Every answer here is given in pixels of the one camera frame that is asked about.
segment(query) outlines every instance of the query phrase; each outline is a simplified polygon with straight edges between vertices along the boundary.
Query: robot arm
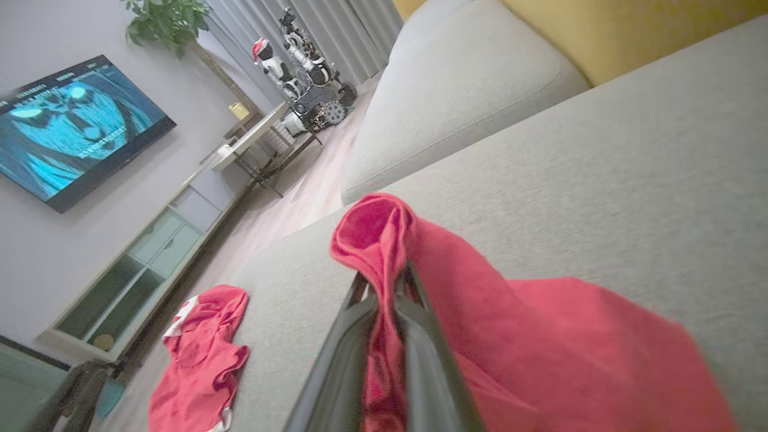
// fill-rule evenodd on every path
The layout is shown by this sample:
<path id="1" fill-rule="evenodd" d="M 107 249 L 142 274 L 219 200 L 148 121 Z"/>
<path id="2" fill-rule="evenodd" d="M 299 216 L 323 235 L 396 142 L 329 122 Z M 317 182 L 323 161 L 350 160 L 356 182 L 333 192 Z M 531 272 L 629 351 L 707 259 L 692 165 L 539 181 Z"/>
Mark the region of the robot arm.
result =
<path id="1" fill-rule="evenodd" d="M 314 43 L 304 32 L 293 25 L 296 16 L 285 8 L 280 19 L 280 29 L 283 32 L 285 47 L 288 54 L 306 71 L 314 85 L 324 86 L 335 78 L 333 69 L 323 57 Z"/>

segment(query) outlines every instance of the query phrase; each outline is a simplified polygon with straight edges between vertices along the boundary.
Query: white wall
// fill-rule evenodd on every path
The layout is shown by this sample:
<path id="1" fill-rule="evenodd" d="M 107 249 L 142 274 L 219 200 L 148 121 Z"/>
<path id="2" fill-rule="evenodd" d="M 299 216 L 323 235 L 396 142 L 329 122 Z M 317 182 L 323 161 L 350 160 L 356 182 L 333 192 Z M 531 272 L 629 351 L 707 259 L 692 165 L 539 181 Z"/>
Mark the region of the white wall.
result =
<path id="1" fill-rule="evenodd" d="M 178 126 L 66 214 L 0 177 L 0 334 L 35 338 L 145 225 L 237 121 L 235 97 L 191 52 L 129 45 L 118 0 L 0 5 L 0 89 L 106 55 Z"/>

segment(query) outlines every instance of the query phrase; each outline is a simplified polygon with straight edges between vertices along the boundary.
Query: gray sofa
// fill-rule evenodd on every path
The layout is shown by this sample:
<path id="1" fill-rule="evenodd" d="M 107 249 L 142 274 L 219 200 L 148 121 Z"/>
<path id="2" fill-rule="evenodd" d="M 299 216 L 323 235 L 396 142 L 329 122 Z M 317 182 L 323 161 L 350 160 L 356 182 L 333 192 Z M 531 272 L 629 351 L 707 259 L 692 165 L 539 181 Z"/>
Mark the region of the gray sofa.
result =
<path id="1" fill-rule="evenodd" d="M 405 23 L 345 167 L 342 201 L 589 89 L 497 0 L 428 0 Z"/>
<path id="2" fill-rule="evenodd" d="M 768 15 L 391 185 L 509 278 L 574 276 L 682 323 L 744 432 L 768 430 Z M 258 254 L 232 430 L 280 430 L 353 272 L 343 211 Z"/>

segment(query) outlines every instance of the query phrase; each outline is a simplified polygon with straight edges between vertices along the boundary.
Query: red santa hat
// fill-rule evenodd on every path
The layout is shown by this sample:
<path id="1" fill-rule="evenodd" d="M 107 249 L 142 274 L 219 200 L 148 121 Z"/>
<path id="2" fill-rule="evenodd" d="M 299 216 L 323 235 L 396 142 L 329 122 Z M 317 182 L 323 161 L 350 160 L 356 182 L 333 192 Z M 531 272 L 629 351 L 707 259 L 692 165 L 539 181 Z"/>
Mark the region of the red santa hat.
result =
<path id="1" fill-rule="evenodd" d="M 270 41 L 267 41 L 265 38 L 261 38 L 258 41 L 256 41 L 255 44 L 253 44 L 253 61 L 258 61 L 257 56 L 260 52 L 264 51 L 267 45 L 270 44 Z"/>

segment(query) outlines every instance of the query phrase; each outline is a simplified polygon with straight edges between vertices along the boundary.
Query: table leg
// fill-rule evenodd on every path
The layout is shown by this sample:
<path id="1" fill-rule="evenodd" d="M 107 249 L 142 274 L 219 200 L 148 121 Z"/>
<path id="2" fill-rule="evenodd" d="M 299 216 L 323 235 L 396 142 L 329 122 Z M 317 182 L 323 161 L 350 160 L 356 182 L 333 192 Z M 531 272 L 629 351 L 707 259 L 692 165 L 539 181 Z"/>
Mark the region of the table leg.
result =
<path id="1" fill-rule="evenodd" d="M 256 181 L 256 183 L 260 184 L 263 188 L 270 189 L 272 192 L 276 193 L 277 196 L 279 196 L 280 198 L 285 198 L 283 194 L 277 191 L 277 189 L 265 183 L 259 176 L 258 171 L 254 167 L 250 166 L 248 162 L 245 162 L 240 156 L 238 156 L 237 159 L 235 159 L 235 163 L 238 164 L 254 181 Z"/>

